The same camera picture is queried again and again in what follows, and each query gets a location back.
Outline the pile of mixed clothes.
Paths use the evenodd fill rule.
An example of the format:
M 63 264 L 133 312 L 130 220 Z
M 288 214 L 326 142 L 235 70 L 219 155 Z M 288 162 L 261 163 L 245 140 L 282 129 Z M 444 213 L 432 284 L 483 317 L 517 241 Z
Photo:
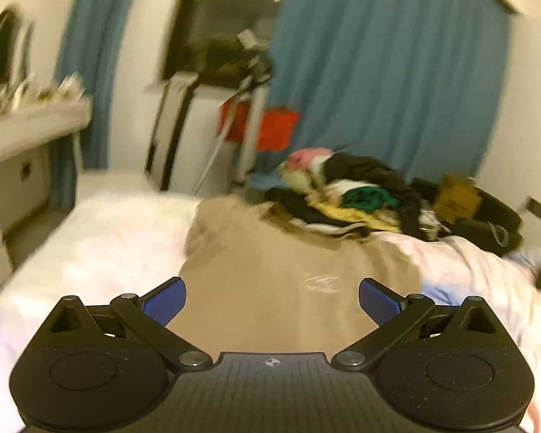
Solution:
M 415 183 L 375 157 L 356 157 L 323 148 L 290 153 L 276 168 L 279 182 L 264 200 L 299 227 L 322 233 L 402 233 L 433 241 L 449 228 Z

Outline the brown cardboard box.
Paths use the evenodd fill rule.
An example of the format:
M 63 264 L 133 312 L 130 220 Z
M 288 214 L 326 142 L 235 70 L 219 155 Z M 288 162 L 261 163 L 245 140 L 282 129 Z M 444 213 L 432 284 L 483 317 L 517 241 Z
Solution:
M 482 202 L 474 183 L 468 178 L 445 174 L 433 203 L 436 216 L 449 224 L 471 219 Z

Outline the right blue curtain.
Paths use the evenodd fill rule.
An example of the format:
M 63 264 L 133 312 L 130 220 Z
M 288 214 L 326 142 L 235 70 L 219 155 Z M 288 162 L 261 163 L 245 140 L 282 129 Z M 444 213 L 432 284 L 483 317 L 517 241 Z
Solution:
M 510 22 L 501 0 L 285 0 L 269 104 L 299 113 L 290 150 L 376 157 L 409 179 L 475 176 Z

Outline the white black folded board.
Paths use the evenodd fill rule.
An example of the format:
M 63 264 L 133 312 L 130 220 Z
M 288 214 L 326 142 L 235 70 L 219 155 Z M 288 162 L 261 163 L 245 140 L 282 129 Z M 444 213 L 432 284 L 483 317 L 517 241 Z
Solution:
M 169 189 L 181 131 L 198 81 L 197 73 L 178 71 L 164 84 L 145 163 L 146 176 L 161 192 Z

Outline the beige t-shirt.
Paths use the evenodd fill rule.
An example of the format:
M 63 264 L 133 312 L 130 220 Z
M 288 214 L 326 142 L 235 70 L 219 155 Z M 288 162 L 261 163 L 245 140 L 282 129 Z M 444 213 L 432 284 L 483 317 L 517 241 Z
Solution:
M 212 357 L 332 357 L 376 327 L 359 303 L 363 279 L 401 295 L 422 290 L 419 270 L 390 240 L 388 233 L 365 240 L 301 233 L 265 205 L 203 200 L 186 237 L 185 306 L 169 330 Z

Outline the wall socket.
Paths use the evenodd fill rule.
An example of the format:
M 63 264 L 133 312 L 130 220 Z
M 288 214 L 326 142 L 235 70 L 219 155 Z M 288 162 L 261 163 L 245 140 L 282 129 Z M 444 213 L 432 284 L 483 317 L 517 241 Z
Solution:
M 541 202 L 532 197 L 527 197 L 525 210 L 541 220 Z

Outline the vanity mirror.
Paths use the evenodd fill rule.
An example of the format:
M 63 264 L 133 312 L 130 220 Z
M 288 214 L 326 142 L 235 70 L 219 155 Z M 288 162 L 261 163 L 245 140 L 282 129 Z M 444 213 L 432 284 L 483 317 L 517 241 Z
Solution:
M 17 4 L 0 14 L 0 87 L 15 88 L 30 74 L 30 49 L 34 21 Z

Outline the blue curtain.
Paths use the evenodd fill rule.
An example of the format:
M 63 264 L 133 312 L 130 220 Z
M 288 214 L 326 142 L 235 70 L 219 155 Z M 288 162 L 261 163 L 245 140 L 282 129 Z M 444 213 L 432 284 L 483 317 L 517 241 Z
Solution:
M 133 0 L 75 0 L 56 63 L 57 81 L 77 74 L 92 99 L 92 121 L 81 132 L 86 169 L 109 164 L 109 132 L 116 66 Z
M 501 0 L 285 0 L 269 104 L 299 113 L 290 150 L 376 157 L 409 179 L 475 176 L 510 22 Z

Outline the white dressing table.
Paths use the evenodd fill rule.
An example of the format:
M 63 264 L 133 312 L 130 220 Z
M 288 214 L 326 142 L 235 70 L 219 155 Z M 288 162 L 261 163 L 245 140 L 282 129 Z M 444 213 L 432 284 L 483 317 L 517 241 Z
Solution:
M 88 98 L 0 115 L 0 287 L 12 274 L 4 235 L 48 201 L 48 145 L 85 130 L 91 118 Z

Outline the left blue curtain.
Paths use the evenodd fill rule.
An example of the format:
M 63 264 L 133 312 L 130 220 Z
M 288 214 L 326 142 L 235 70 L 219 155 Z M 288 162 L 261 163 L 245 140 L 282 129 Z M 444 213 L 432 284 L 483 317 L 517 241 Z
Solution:
M 109 132 L 116 66 L 133 0 L 75 0 L 56 63 L 57 81 L 77 74 L 92 99 L 92 121 L 81 132 L 86 169 L 109 164 Z

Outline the garment steamer stand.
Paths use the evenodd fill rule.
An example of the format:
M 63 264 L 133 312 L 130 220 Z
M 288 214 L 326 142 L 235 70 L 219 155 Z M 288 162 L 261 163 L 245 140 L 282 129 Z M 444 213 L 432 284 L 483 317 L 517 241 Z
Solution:
M 251 29 L 244 29 L 237 33 L 236 39 L 241 44 L 244 55 L 248 57 L 246 74 L 237 91 L 226 100 L 229 103 L 228 115 L 223 120 L 223 126 L 217 135 L 214 150 L 212 150 L 203 172 L 191 191 L 193 196 L 197 196 L 202 189 L 226 137 L 235 121 L 238 120 L 237 110 L 242 103 L 247 104 L 247 114 L 234 175 L 229 181 L 232 192 L 241 192 L 245 188 L 256 161 L 258 139 L 263 124 L 265 104 L 269 96 L 269 83 L 272 79 L 272 62 L 265 52 L 265 45 L 258 40 Z

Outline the dark window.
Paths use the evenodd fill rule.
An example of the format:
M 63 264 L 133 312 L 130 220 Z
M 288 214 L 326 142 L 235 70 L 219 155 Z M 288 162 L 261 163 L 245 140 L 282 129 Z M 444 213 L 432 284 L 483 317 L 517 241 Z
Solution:
M 187 71 L 208 86 L 236 88 L 244 62 L 236 36 L 249 29 L 269 45 L 280 7 L 279 0 L 177 1 L 162 77 Z

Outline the red bag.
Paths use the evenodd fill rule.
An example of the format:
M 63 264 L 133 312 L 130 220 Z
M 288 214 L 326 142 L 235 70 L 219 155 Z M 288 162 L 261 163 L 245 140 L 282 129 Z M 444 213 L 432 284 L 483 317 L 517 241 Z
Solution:
M 225 137 L 227 142 L 234 144 L 243 142 L 249 110 L 249 102 L 238 102 L 232 126 Z M 291 143 L 291 137 L 299 118 L 299 113 L 296 110 L 288 109 L 287 106 L 266 110 L 258 134 L 257 151 L 278 153 L 285 150 Z

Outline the white pink bed duvet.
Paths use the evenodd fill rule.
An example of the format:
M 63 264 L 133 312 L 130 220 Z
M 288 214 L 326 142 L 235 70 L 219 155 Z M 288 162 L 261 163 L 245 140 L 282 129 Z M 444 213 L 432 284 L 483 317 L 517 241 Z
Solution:
M 88 305 L 105 304 L 181 277 L 186 237 L 202 201 L 150 194 L 93 197 L 16 272 L 0 293 L 0 432 L 22 427 L 9 374 L 54 304 L 67 294 Z M 441 304 L 459 304 L 474 294 L 488 301 L 533 371 L 537 414 L 523 425 L 541 431 L 541 291 L 534 285 L 541 249 L 527 263 L 517 263 L 461 237 L 429 244 L 388 234 L 419 270 L 420 292 Z

